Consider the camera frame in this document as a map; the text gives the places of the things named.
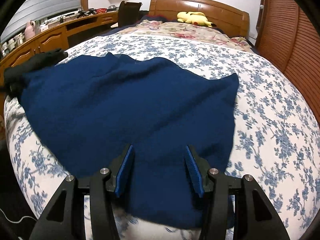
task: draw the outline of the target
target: window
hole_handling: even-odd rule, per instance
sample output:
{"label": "window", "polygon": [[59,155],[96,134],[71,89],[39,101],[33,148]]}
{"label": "window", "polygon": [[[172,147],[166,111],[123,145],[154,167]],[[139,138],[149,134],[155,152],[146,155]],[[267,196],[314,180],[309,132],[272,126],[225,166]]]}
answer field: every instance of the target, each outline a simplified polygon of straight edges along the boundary
{"label": "window", "polygon": [[28,21],[80,8],[80,0],[26,0],[1,34],[1,41],[21,31]]}

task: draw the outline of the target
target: blue gripper pad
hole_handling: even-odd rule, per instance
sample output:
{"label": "blue gripper pad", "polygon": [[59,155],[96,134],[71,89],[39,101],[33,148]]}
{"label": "blue gripper pad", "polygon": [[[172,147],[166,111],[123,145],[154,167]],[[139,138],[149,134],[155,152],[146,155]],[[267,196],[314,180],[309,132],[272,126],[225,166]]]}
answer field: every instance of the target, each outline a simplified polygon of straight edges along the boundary
{"label": "blue gripper pad", "polygon": [[116,176],[116,189],[115,189],[116,197],[120,197],[121,194],[124,192],[125,185],[127,184],[130,169],[133,163],[133,159],[134,159],[134,150],[133,150],[133,146],[130,145],[127,151],[127,154],[124,157],[124,160],[121,164],[119,172]]}
{"label": "blue gripper pad", "polygon": [[189,171],[189,175],[191,178],[193,188],[194,188],[195,192],[199,195],[199,197],[203,197],[204,188],[203,188],[203,184],[202,184],[201,173],[199,171],[199,168],[196,164],[196,161],[195,161],[189,147],[187,146],[186,148],[187,148],[187,151],[185,153],[184,160],[186,162],[186,165],[187,165],[187,168]]}

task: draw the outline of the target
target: metal screw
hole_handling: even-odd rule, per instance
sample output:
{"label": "metal screw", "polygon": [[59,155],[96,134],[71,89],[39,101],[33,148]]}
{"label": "metal screw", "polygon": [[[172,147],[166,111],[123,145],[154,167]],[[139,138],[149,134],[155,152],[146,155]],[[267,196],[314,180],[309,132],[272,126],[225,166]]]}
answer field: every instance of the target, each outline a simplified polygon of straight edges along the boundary
{"label": "metal screw", "polygon": [[66,176],[66,181],[67,182],[73,181],[74,178],[75,177],[73,175],[68,175],[68,176]]}
{"label": "metal screw", "polygon": [[211,168],[211,169],[209,170],[209,172],[210,172],[212,175],[216,175],[216,174],[219,173],[218,169],[216,169],[216,168]]}
{"label": "metal screw", "polygon": [[101,174],[107,174],[109,172],[109,169],[108,168],[102,168],[101,170],[100,170],[100,173]]}
{"label": "metal screw", "polygon": [[251,175],[249,175],[249,174],[246,174],[246,175],[244,176],[244,178],[245,178],[247,181],[252,181],[252,180],[253,180],[253,177],[252,177]]}

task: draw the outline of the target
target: black cloth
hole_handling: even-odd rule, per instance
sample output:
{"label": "black cloth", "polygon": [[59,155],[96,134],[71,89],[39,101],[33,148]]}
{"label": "black cloth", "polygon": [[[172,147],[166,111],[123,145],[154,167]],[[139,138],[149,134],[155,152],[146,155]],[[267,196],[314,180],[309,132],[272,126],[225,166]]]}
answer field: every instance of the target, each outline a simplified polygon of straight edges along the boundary
{"label": "black cloth", "polygon": [[2,92],[6,92],[11,98],[19,99],[25,82],[22,75],[28,72],[36,71],[44,67],[55,65],[68,57],[68,53],[62,49],[54,49],[48,52],[35,54],[29,60],[15,67],[9,67],[4,70],[4,87]]}

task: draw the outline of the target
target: blue floral bedspread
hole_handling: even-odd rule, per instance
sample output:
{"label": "blue floral bedspread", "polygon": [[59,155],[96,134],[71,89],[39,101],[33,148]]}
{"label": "blue floral bedspread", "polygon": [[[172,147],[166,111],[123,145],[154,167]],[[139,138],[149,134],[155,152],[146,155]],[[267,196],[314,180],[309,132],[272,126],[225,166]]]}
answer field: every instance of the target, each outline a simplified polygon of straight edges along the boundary
{"label": "blue floral bedspread", "polygon": [[[82,54],[103,57],[108,52],[127,54],[136,60],[165,57],[207,79],[237,73],[240,85],[234,112],[234,146],[226,174],[253,175],[291,240],[300,238],[320,208],[320,131],[304,98],[280,71],[255,54],[156,35],[95,37],[69,49],[69,57],[62,62]],[[6,99],[4,114],[12,166],[28,204],[39,217],[68,171],[41,144],[16,98]],[[87,239],[92,237],[89,204],[86,196]],[[114,214],[122,239],[184,240],[199,236],[199,229],[157,225],[117,207]],[[226,239],[232,239],[232,230]]]}

